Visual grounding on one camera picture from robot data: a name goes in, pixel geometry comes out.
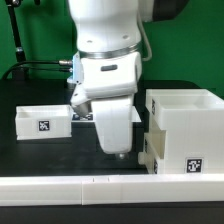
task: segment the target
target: label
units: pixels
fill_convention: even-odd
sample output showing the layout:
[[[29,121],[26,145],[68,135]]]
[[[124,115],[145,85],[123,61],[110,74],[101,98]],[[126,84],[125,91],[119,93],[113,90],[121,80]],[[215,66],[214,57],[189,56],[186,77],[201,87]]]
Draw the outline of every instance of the label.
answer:
[[[158,163],[155,159],[154,159],[154,173],[158,174]]]
[[[39,121],[39,131],[50,131],[50,121]]]
[[[152,114],[156,114],[156,102],[154,100],[152,100]]]
[[[93,114],[89,113],[85,117],[80,117],[78,114],[73,115],[73,121],[92,121],[93,120]]]
[[[203,159],[201,158],[187,158],[186,159],[186,173],[201,173]]]

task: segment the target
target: green wall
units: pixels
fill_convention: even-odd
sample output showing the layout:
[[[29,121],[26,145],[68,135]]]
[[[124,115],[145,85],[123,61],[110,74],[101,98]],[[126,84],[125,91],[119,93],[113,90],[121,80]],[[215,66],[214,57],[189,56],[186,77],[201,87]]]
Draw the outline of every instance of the green wall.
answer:
[[[75,28],[65,0],[24,0],[16,10],[28,59],[71,58]],[[190,0],[175,20],[145,24],[153,59],[144,79],[187,80],[224,96],[224,1]],[[14,44],[4,0],[0,1],[0,74],[15,63]],[[38,78],[66,74],[33,73]]]

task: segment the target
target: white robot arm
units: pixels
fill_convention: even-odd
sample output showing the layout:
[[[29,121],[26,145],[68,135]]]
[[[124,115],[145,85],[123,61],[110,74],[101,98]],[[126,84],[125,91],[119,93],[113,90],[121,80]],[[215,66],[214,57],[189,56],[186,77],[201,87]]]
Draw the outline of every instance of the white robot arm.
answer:
[[[108,154],[127,153],[132,147],[133,97],[142,73],[141,33],[147,41],[139,11],[144,20],[153,20],[155,1],[68,0],[79,50],[73,59],[77,85],[71,105],[84,116],[91,104],[100,145]]]

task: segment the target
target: table surface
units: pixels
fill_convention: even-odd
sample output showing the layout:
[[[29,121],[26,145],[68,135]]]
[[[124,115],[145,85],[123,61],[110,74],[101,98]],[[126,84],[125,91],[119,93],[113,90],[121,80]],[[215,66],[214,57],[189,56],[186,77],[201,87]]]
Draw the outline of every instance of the table surface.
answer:
[[[0,81],[0,177],[142,174],[145,89],[196,89],[184,81],[142,81],[135,106],[143,118],[134,124],[133,150],[125,161],[102,152],[93,123],[73,124],[69,139],[16,140],[16,106],[69,103],[72,91],[63,80]],[[7,223],[224,223],[224,203],[150,203],[100,206],[2,207]]]

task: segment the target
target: white box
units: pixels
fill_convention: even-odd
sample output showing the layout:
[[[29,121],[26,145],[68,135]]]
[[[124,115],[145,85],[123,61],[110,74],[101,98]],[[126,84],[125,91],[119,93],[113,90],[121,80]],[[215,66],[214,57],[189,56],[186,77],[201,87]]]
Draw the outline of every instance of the white box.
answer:
[[[69,105],[17,107],[16,111],[17,140],[71,137]]]
[[[150,173],[223,173],[224,101],[207,90],[148,90]]]

